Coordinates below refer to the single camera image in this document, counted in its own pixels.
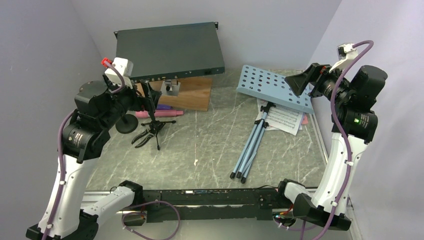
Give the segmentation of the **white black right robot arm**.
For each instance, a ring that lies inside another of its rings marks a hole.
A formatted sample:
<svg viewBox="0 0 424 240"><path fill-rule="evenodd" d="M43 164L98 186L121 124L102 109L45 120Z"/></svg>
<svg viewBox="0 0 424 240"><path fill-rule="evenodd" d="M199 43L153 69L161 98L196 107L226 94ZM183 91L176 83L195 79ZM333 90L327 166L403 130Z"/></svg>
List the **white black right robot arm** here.
<svg viewBox="0 0 424 240"><path fill-rule="evenodd" d="M310 193L303 184L285 179L275 194L280 207L293 205L295 219L329 230L350 228L351 220L346 215L349 188L362 154L374 138L378 117L372 106L387 78L382 69L363 65L348 81L340 70L332 71L329 65L317 63L286 78L296 96L312 85L309 95L326 97L332 107L331 150L316 192Z"/></svg>

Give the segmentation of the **light blue music stand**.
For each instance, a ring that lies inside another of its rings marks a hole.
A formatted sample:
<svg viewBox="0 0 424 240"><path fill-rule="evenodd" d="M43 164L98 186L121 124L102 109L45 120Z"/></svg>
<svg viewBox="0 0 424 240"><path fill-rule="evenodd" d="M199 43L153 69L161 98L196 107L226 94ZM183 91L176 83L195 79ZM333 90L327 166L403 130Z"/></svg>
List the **light blue music stand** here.
<svg viewBox="0 0 424 240"><path fill-rule="evenodd" d="M263 135L269 126L265 117L271 107L281 105L305 115L313 114L311 97L308 87L297 96L285 81L284 75L261 69L252 65L244 65L241 70L236 91L254 97L258 103L258 119L254 121L253 128L241 151L241 154L230 173L231 179L239 179L245 184L257 155Z"/></svg>

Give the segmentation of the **black tripod mic stand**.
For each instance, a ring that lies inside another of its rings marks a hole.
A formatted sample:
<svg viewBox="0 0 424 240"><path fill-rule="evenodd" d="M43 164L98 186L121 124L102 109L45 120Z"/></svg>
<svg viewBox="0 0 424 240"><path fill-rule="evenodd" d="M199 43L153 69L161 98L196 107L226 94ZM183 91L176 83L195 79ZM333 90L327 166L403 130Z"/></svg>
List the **black tripod mic stand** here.
<svg viewBox="0 0 424 240"><path fill-rule="evenodd" d="M161 148L160 148L160 144L159 144L159 140L158 140L158 133L165 126L165 124L175 124L177 121L176 120L169 120L169 121L156 120L155 113L153 111L148 111L147 113L148 113L148 116L150 117L151 121L146 122L146 123L141 123L140 125L149 127L149 129L150 129L149 131L156 138L157 150L159 151Z"/></svg>

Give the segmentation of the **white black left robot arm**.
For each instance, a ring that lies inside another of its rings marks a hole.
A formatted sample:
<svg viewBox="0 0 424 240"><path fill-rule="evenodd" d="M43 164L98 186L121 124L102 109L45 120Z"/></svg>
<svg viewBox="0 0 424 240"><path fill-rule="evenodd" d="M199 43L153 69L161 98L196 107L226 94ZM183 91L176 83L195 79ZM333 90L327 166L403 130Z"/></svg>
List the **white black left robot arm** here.
<svg viewBox="0 0 424 240"><path fill-rule="evenodd" d="M31 240L92 240L99 227L123 208L139 209L143 187L126 180L94 205L82 207L94 167L110 139L110 129L129 111L154 111L161 92L141 83L143 95L129 86L112 92L103 81L83 84L76 109L60 125L58 169L48 206L39 223L29 227Z"/></svg>

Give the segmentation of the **lavender sheet music page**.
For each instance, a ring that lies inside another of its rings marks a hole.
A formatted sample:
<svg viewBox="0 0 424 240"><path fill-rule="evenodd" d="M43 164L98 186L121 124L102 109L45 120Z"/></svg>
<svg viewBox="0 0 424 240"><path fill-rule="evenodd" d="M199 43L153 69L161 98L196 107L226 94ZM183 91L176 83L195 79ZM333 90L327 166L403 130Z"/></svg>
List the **lavender sheet music page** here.
<svg viewBox="0 0 424 240"><path fill-rule="evenodd" d="M299 124L299 127L298 127L299 131L303 129L302 125L303 125L304 117L305 117L305 114L303 114L302 117L301 117L301 121L300 121L300 124Z"/></svg>

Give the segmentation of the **pink microphone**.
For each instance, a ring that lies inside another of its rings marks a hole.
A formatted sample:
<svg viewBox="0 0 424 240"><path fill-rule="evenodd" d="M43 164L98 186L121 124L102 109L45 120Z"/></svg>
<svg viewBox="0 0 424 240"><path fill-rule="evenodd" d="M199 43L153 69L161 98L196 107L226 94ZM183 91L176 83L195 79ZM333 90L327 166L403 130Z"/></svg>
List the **pink microphone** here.
<svg viewBox="0 0 424 240"><path fill-rule="evenodd" d="M184 114L183 110L175 110L175 109L166 109L166 110L156 110L154 113L155 117L177 117L182 116ZM140 119L149 118L149 112L147 111L137 111L135 116Z"/></svg>

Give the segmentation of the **purple microphone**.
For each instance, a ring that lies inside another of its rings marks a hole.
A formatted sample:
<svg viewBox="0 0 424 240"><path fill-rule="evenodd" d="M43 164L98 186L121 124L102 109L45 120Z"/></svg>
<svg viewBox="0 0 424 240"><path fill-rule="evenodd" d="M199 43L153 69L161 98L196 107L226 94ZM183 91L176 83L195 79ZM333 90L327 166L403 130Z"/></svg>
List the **purple microphone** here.
<svg viewBox="0 0 424 240"><path fill-rule="evenodd" d="M166 104L158 104L156 107L157 110L172 110L173 107Z"/></svg>

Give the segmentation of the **pink sheet music page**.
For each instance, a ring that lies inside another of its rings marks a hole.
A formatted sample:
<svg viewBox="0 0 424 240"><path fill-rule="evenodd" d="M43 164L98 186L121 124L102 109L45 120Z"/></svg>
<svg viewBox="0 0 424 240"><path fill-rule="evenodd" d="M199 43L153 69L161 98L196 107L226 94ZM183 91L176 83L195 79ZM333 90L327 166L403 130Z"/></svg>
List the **pink sheet music page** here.
<svg viewBox="0 0 424 240"><path fill-rule="evenodd" d="M308 123L309 123L309 119L308 119L308 116L305 114L305 115L303 116L303 119L302 119L301 124L302 124L302 125L307 125Z"/></svg>

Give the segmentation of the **black round-base mic stand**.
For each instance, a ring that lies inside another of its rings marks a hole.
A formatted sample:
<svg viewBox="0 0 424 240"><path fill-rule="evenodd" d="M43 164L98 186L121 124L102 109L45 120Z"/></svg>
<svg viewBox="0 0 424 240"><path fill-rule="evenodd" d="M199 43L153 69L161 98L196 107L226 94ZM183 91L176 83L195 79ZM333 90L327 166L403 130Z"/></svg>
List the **black round-base mic stand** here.
<svg viewBox="0 0 424 240"><path fill-rule="evenodd" d="M135 131L139 121L135 115L125 114L116 124L115 128L120 134L129 134Z"/></svg>

